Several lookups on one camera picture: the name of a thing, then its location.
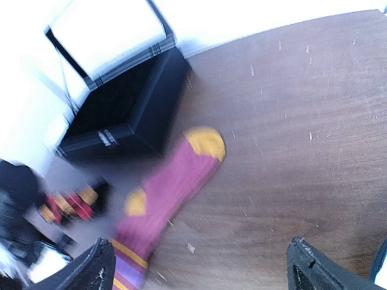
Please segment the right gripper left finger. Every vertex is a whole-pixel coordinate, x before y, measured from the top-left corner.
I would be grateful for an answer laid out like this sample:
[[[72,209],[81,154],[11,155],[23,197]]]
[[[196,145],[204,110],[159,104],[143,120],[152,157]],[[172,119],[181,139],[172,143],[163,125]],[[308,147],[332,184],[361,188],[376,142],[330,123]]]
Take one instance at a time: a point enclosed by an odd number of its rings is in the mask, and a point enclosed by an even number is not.
[[[112,243],[99,238],[67,266],[29,289],[112,289],[115,265]]]

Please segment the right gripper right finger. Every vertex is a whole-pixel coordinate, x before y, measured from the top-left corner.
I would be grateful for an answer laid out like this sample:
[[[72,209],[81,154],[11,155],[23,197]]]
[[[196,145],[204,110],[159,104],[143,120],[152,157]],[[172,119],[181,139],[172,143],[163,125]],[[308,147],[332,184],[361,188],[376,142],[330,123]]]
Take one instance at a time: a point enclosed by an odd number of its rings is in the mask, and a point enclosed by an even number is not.
[[[369,278],[364,279],[339,266],[304,238],[294,237],[287,248],[288,289],[382,289],[375,280],[385,262],[386,242],[383,242]]]

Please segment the black red orange argyle sock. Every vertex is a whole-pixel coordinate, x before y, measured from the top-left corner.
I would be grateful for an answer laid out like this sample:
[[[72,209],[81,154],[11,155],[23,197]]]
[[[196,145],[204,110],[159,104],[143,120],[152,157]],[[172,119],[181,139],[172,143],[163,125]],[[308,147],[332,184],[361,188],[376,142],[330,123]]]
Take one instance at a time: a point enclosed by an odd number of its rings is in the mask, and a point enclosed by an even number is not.
[[[87,222],[105,211],[109,190],[109,183],[102,179],[78,191],[46,195],[38,212],[46,222],[57,225],[65,225],[73,219]]]

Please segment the maroon purple striped sock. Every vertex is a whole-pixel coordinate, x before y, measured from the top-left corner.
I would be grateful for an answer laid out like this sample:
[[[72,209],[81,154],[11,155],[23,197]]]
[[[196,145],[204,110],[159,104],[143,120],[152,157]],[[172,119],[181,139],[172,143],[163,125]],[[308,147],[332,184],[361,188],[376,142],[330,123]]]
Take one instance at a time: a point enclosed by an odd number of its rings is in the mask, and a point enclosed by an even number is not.
[[[225,156],[226,145],[217,130],[195,127],[129,194],[111,241],[116,256],[113,289],[143,287],[151,254],[164,229],[203,188]]]

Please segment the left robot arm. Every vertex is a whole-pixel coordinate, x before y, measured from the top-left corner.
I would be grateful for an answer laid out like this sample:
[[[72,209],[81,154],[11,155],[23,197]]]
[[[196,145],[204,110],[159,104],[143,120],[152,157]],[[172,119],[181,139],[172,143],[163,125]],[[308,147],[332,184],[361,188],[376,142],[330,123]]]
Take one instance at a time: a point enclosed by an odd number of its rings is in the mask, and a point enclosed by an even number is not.
[[[63,250],[66,245],[50,240],[25,218],[45,200],[34,171],[1,160],[1,289],[28,286],[18,263],[47,277],[73,261]]]

